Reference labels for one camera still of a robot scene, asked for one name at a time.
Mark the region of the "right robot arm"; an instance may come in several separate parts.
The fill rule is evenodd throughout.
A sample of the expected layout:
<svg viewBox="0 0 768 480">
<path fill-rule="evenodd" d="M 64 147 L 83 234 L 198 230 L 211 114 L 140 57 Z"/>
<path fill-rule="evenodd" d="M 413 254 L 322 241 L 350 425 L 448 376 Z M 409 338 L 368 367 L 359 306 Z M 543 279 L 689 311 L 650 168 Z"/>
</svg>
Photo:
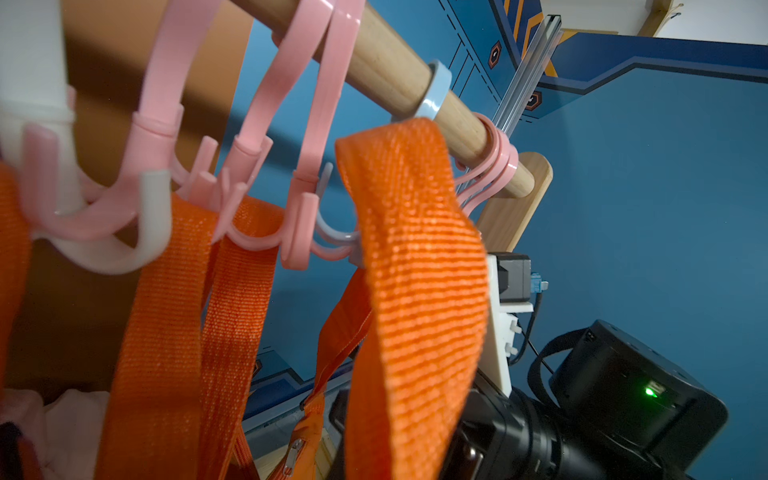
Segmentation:
<svg viewBox="0 0 768 480">
<path fill-rule="evenodd" d="M 537 350 L 529 388 L 507 371 L 398 385 L 377 352 L 346 411 L 335 479 L 684 479 L 725 426 L 725 403 L 681 367 L 598 320 Z"/>
</svg>

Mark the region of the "large orange crescent bag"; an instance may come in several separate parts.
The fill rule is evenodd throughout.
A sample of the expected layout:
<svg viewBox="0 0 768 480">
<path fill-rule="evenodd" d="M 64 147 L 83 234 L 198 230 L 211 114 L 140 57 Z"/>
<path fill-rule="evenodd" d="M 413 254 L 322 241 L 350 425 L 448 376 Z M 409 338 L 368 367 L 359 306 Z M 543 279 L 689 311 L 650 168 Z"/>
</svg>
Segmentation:
<svg viewBox="0 0 768 480">
<path fill-rule="evenodd" d="M 454 192 L 446 142 L 416 118 L 340 139 L 363 265 L 318 340 L 314 388 L 276 479 L 311 479 L 330 376 L 354 358 L 350 479 L 435 479 L 463 411 L 489 313 L 486 251 Z"/>
</svg>

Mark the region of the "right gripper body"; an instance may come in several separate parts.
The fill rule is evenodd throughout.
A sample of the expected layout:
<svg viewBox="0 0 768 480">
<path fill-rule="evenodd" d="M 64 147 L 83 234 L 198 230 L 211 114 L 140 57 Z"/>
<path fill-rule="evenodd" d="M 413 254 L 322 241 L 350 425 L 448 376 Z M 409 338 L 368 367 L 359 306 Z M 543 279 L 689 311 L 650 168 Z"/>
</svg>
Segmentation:
<svg viewBox="0 0 768 480">
<path fill-rule="evenodd" d="M 437 477 L 574 479 L 575 450 L 558 415 L 522 391 L 475 376 Z"/>
</svg>

